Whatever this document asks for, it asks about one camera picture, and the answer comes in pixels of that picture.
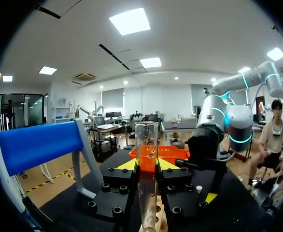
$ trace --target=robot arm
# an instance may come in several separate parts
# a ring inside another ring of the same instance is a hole
[[[216,94],[224,99],[229,98],[231,90],[248,89],[261,83],[267,86],[270,96],[283,99],[283,79],[272,61],[266,61],[252,70],[219,79],[212,87]]]
[[[230,90],[248,89],[261,83],[267,86],[270,96],[283,99],[283,80],[271,61],[213,84],[217,96],[205,99],[196,130],[188,140],[192,159],[216,159],[225,131],[229,134],[233,151],[242,152],[248,148],[252,136],[252,111],[246,106],[235,105],[229,93]]]

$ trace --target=blue padded bar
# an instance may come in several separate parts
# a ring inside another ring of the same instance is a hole
[[[10,176],[81,150],[75,121],[0,132],[0,146]]]

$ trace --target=yellow black tape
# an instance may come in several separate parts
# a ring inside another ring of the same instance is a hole
[[[64,173],[65,175],[67,175],[69,178],[71,178],[72,180],[76,181],[75,177],[74,176],[71,176],[70,174],[68,173]]]
[[[71,168],[65,170],[64,172],[62,172],[62,173],[56,175],[56,176],[53,177],[52,179],[54,180],[54,179],[58,178],[59,176],[66,175],[66,176],[68,176],[69,178],[71,178],[72,180],[76,181],[76,179],[75,179],[74,176],[71,176],[71,175],[67,174],[68,171],[73,170],[73,169],[74,169],[74,168],[71,167]],[[40,184],[40,185],[38,185],[38,186],[36,186],[36,187],[34,187],[34,188],[30,188],[30,189],[29,189],[28,191],[26,191],[25,193],[31,192],[31,191],[33,191],[33,190],[36,190],[36,189],[38,189],[39,187],[41,187],[41,186],[43,186],[43,185],[45,185],[45,184],[47,184],[47,183],[49,183],[49,182],[50,182],[50,180],[47,180],[47,181],[45,181],[44,183],[42,183],[42,184]]]

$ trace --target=recessed light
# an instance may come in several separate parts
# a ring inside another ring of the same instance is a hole
[[[141,59],[141,63],[144,68],[153,68],[153,67],[161,67],[161,60],[159,57],[149,58],[149,59]]]
[[[117,14],[110,17],[109,20],[113,23],[121,35],[150,30],[150,25],[143,8]]]
[[[279,48],[275,48],[267,53],[267,56],[269,56],[274,61],[277,61],[283,57],[283,52]]]
[[[13,76],[2,76],[2,81],[3,82],[12,82]]]
[[[239,72],[239,73],[244,73],[244,72],[249,71],[249,70],[251,70],[251,68],[249,68],[249,67],[243,67],[242,69],[238,70],[238,72]]]
[[[54,72],[57,71],[55,68],[50,68],[47,66],[43,66],[42,69],[40,70],[39,74],[46,74],[46,75],[52,75]]]

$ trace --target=black shorts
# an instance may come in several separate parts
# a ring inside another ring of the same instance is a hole
[[[281,162],[279,160],[280,155],[281,153],[271,153],[264,159],[264,162],[261,164],[261,166],[275,170]]]

